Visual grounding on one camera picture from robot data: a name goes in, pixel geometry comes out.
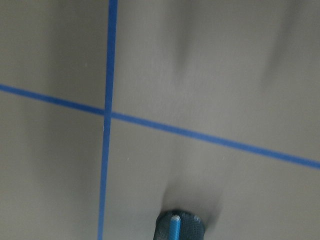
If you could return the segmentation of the blue marker pen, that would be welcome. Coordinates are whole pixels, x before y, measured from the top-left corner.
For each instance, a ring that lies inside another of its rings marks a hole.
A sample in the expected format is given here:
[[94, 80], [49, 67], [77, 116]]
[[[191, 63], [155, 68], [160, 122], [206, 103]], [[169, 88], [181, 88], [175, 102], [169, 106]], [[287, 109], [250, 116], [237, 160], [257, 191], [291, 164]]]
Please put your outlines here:
[[168, 239], [179, 240], [180, 228], [181, 228], [181, 217], [179, 215], [173, 215], [170, 219]]

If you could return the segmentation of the black mesh pen cup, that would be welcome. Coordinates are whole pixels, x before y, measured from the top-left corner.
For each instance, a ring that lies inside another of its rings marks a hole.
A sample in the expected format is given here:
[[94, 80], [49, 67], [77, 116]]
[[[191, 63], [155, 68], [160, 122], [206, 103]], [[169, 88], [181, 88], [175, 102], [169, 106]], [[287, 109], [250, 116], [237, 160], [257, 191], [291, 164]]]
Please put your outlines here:
[[180, 240], [204, 239], [205, 226], [199, 216], [188, 211], [173, 209], [163, 211], [157, 217], [153, 235], [154, 240], [168, 240], [170, 220], [173, 215], [178, 215], [181, 218]]

